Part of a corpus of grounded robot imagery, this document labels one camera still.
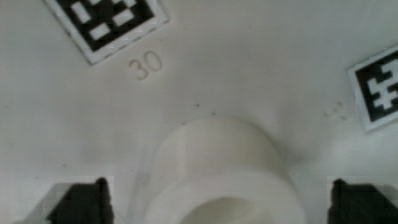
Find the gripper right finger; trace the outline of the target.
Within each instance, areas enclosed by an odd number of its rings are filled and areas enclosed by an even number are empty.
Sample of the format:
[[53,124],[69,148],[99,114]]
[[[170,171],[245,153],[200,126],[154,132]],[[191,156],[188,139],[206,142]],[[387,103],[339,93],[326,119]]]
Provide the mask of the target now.
[[398,207],[373,184],[334,180],[326,224],[398,224]]

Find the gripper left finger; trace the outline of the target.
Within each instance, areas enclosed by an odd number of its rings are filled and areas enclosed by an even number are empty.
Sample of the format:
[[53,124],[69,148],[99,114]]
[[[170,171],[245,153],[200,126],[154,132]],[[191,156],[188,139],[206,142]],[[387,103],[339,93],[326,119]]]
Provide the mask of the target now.
[[104,177],[88,183],[58,183],[42,205],[37,224],[113,224],[110,187]]

